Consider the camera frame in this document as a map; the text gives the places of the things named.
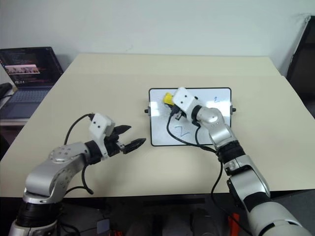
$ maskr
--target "red component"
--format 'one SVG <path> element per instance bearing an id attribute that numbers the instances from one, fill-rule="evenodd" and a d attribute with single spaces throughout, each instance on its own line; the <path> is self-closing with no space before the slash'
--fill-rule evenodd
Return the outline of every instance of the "red component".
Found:
<path id="1" fill-rule="evenodd" d="M 237 222 L 240 222 L 239 214 L 233 213 L 232 216 L 237 220 Z M 231 217 L 228 218 L 228 225 L 230 227 L 230 236 L 238 236 L 240 227 L 234 220 L 231 219 Z"/>

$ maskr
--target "whiteboard frame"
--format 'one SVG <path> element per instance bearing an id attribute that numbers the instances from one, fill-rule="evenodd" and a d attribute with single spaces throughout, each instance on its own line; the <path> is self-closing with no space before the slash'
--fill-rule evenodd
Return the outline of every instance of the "whiteboard frame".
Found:
<path id="1" fill-rule="evenodd" d="M 151 104 L 150 91 L 153 89 L 178 89 L 178 88 L 151 88 L 149 89 L 149 105 Z M 208 87 L 208 88 L 186 88 L 186 89 L 229 89 L 230 90 L 230 127 L 232 127 L 232 89 L 230 87 Z M 150 117 L 150 143 L 154 147 L 168 147 L 168 146 L 188 146 L 186 144 L 169 144 L 169 145 L 154 145 L 152 143 L 152 121 L 151 121 L 151 107 L 149 106 L 149 117 Z"/>

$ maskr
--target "white wall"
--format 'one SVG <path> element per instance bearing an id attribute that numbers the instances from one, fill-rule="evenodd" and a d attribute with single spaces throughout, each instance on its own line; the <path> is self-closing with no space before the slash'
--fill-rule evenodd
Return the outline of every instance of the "white wall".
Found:
<path id="1" fill-rule="evenodd" d="M 314 0 L 0 0 L 0 47 L 270 56 L 285 74 Z"/>

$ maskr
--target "laptop keyboard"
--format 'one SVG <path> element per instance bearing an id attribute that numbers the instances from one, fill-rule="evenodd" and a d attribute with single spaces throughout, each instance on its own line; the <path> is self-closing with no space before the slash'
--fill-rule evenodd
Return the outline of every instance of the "laptop keyboard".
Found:
<path id="1" fill-rule="evenodd" d="M 9 102 L 41 102 L 49 90 L 19 90 Z"/>

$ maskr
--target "whiteboard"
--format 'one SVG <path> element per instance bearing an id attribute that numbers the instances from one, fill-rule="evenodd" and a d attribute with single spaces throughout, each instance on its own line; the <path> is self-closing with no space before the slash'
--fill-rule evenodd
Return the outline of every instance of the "whiteboard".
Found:
<path id="1" fill-rule="evenodd" d="M 174 94 L 176 88 L 152 88 L 149 90 L 151 144 L 153 146 L 185 145 L 172 138 L 166 130 L 167 121 L 171 112 L 168 105 L 163 103 L 167 92 Z M 231 126 L 231 89 L 230 88 L 188 88 L 192 95 L 198 97 L 201 104 L 206 107 L 218 108 L 226 124 Z M 172 118 L 169 130 L 176 137 L 195 144 L 195 131 L 197 126 L 189 122 L 185 117 L 180 120 Z M 203 145 L 211 145 L 209 133 L 201 127 L 198 131 L 198 141 Z"/>

